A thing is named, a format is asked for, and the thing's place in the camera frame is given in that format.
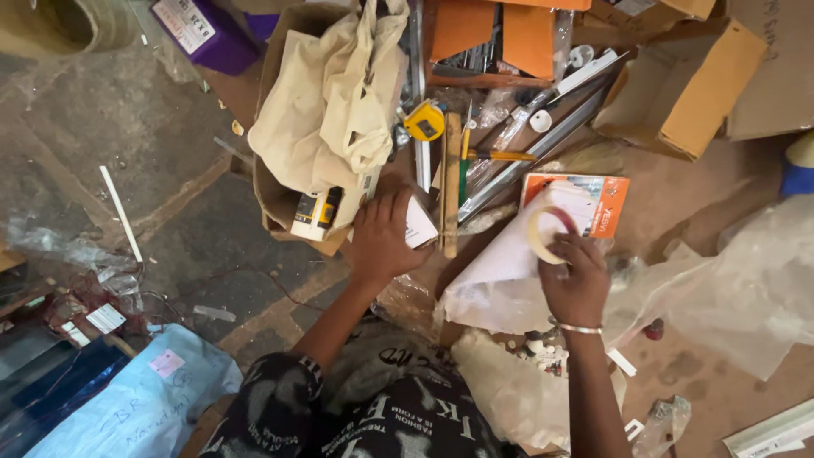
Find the silver bangle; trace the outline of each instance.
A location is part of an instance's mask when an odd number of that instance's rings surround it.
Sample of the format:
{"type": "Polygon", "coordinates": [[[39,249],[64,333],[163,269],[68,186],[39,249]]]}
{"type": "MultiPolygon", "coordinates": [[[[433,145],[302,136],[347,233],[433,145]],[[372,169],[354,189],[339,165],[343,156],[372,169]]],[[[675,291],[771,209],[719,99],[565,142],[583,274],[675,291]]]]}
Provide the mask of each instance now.
{"type": "Polygon", "coordinates": [[[562,324],[558,322],[553,316],[549,317],[549,323],[558,326],[560,329],[566,331],[579,332],[581,334],[602,334],[602,327],[599,328],[583,328],[582,326],[571,326],[570,324],[562,324]]]}

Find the light blue bag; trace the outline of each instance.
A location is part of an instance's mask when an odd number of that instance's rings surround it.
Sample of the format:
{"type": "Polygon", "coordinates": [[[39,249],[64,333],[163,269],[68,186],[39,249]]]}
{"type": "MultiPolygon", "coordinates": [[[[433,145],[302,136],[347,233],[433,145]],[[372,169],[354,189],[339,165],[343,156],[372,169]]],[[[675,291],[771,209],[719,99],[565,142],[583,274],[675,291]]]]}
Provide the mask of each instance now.
{"type": "Polygon", "coordinates": [[[107,388],[26,458],[177,456],[198,417],[222,395],[237,393],[243,376],[227,353],[179,324],[165,326],[154,337],[107,388]],[[183,364],[163,370],[166,377],[151,368],[154,360],[180,363],[176,356],[183,364]]]}

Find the concrete floor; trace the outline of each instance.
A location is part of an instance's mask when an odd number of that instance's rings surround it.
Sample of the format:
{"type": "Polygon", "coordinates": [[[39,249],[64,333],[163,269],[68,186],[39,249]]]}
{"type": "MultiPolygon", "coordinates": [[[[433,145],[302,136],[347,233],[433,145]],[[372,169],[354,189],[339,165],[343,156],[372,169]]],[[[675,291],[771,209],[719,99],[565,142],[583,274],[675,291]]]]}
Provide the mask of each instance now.
{"type": "MultiPolygon", "coordinates": [[[[226,172],[229,156],[212,141],[249,151],[232,119],[215,95],[176,85],[140,43],[47,63],[0,55],[0,218],[34,211],[41,226],[67,236],[126,246],[98,171],[107,165],[144,258],[155,260],[144,287],[179,297],[184,324],[245,368],[293,345],[319,314],[290,301],[267,274],[324,308],[348,268],[339,255],[323,258],[264,231],[251,184],[226,172]],[[193,315],[195,305],[226,307],[237,320],[193,315]]],[[[617,246],[656,261],[679,237],[714,254],[720,230],[773,200],[787,143],[716,140],[693,165],[624,149],[626,173],[636,178],[617,246]]],[[[644,420],[656,398],[693,402],[679,456],[723,458],[721,438],[814,396],[811,347],[795,347],[768,383],[670,329],[664,341],[637,338],[623,353],[640,369],[629,382],[626,421],[644,420]]]]}
{"type": "Polygon", "coordinates": [[[126,246],[98,169],[106,165],[143,257],[155,260],[143,287],[179,297],[184,324],[242,368],[293,345],[319,314],[268,275],[317,308],[344,284],[340,258],[263,229],[252,185],[227,172],[230,155],[212,140],[249,151],[231,112],[196,84],[177,85],[140,42],[45,63],[0,55],[0,85],[0,218],[33,211],[66,237],[126,246]],[[238,266],[254,271],[222,275],[238,266]],[[195,305],[237,319],[193,315],[195,305]]]}

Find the person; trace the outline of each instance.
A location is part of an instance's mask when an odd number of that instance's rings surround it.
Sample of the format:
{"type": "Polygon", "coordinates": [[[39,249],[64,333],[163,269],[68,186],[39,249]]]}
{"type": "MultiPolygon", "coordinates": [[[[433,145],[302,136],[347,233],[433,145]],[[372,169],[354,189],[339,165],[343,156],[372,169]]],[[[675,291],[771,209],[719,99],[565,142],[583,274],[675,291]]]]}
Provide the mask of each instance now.
{"type": "MultiPolygon", "coordinates": [[[[393,278],[433,252],[405,243],[411,194],[404,189],[377,197],[359,210],[347,287],[291,351],[250,367],[200,456],[518,456],[495,437],[446,350],[365,315],[393,278]]],[[[600,328],[610,287],[602,255],[577,234],[557,236],[549,249],[569,265],[563,278],[557,267],[540,264],[554,318],[600,328]]],[[[602,339],[563,334],[570,352],[571,454],[630,458],[602,339]]]]}

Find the beige cloth bag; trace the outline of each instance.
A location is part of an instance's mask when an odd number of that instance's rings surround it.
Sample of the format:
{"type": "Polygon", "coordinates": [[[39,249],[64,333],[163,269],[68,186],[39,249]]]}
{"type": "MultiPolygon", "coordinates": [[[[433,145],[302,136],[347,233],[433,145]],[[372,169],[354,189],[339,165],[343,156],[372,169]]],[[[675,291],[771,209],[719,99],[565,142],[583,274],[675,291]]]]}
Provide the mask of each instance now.
{"type": "Polygon", "coordinates": [[[392,150],[391,126],[407,56],[397,43],[409,7],[376,2],[322,37],[289,31],[280,75],[249,130],[252,149],[281,184],[300,192],[359,188],[392,150]]]}

